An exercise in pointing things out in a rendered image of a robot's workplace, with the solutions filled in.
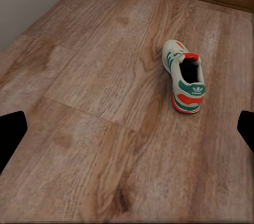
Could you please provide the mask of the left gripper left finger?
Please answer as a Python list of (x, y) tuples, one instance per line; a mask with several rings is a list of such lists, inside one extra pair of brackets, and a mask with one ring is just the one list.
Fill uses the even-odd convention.
[(27, 130), (23, 111), (0, 116), (0, 174)]

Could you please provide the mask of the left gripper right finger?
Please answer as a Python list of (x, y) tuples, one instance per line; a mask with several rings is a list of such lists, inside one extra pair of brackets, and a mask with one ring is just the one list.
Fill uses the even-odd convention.
[(238, 120), (237, 129), (254, 153), (254, 113), (243, 110)]

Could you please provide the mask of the gym shoe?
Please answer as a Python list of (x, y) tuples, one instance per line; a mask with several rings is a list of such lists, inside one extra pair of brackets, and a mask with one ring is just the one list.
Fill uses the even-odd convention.
[(200, 57), (189, 53), (177, 40), (168, 40), (163, 47), (162, 64), (173, 79), (172, 102), (176, 111), (196, 114), (205, 93)]

